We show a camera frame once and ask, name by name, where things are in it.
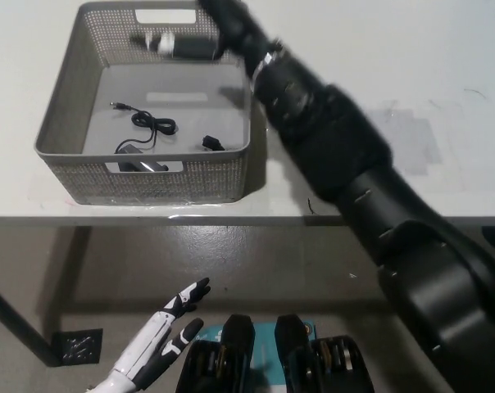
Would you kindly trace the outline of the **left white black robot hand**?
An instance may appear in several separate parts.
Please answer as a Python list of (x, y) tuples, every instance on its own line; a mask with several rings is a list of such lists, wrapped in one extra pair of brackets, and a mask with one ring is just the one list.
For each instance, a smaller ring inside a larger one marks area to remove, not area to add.
[(209, 282), (209, 278), (204, 278), (192, 283), (153, 314), (127, 345), (113, 369), (133, 380), (168, 337), (172, 323), (196, 309), (196, 303), (211, 290)]

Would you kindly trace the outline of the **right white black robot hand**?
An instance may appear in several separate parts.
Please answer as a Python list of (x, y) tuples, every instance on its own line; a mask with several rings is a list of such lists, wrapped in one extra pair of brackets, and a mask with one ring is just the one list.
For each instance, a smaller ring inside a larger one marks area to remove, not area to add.
[(243, 59), (247, 75), (252, 79), (266, 54), (273, 51), (273, 44), (246, 4), (242, 1), (200, 1), (198, 5), (216, 25), (217, 37), (145, 32), (131, 34), (130, 43), (144, 52), (192, 61), (218, 61), (231, 51)]

